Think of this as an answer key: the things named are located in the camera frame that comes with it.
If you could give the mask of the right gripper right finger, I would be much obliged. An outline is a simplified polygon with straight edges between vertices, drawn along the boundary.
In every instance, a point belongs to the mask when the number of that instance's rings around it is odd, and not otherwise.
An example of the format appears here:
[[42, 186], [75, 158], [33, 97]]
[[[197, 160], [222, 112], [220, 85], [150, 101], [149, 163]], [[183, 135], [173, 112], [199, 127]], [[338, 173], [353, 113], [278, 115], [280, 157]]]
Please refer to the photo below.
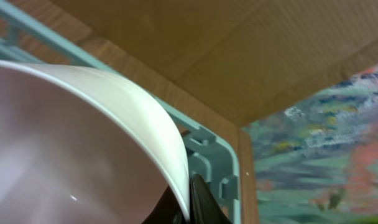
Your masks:
[[231, 224], [199, 174], [190, 178], [190, 223]]

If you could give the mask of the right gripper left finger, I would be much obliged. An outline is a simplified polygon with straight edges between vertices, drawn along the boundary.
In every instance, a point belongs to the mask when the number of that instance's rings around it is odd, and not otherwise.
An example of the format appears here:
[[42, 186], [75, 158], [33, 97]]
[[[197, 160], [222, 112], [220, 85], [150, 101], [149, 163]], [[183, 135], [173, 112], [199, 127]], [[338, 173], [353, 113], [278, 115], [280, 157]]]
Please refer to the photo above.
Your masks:
[[142, 224], [186, 224], [177, 199], [167, 187], [160, 200]]

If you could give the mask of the grey bowl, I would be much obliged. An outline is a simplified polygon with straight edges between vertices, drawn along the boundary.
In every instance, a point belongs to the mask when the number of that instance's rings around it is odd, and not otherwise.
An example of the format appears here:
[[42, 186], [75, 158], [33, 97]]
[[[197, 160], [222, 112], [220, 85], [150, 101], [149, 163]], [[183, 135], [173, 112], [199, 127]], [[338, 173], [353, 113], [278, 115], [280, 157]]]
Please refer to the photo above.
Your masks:
[[0, 223], [142, 223], [188, 161], [160, 103], [115, 73], [0, 60]]

